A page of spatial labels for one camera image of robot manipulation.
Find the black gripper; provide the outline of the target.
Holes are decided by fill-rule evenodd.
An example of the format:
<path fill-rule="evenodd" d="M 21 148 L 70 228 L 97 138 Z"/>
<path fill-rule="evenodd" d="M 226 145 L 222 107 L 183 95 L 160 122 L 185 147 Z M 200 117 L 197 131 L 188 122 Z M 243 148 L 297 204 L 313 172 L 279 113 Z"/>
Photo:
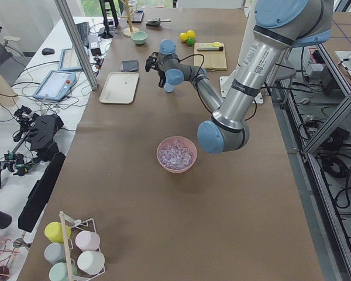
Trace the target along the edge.
<path fill-rule="evenodd" d="M 148 73 L 150 70 L 160 71 L 159 68 L 159 53 L 153 52 L 147 59 L 145 64 L 145 71 Z M 166 84 L 166 77 L 160 76 L 159 77 L 159 84 L 160 88 L 165 87 Z"/>

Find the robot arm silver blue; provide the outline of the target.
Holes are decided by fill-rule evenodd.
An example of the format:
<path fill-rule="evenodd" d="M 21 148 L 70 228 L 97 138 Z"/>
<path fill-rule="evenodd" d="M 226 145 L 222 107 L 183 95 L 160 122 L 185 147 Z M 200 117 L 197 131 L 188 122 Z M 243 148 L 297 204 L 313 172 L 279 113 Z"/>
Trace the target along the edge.
<path fill-rule="evenodd" d="M 237 150 L 248 142 L 245 115 L 283 50 L 324 43 L 332 33 L 333 1 L 257 1 L 253 12 L 254 40 L 226 97 L 218 93 L 202 67 L 181 63 L 170 39 L 162 40 L 159 50 L 146 60 L 145 70 L 158 72 L 159 87 L 184 81 L 193 85 L 212 114 L 197 132 L 200 146 L 208 153 Z"/>

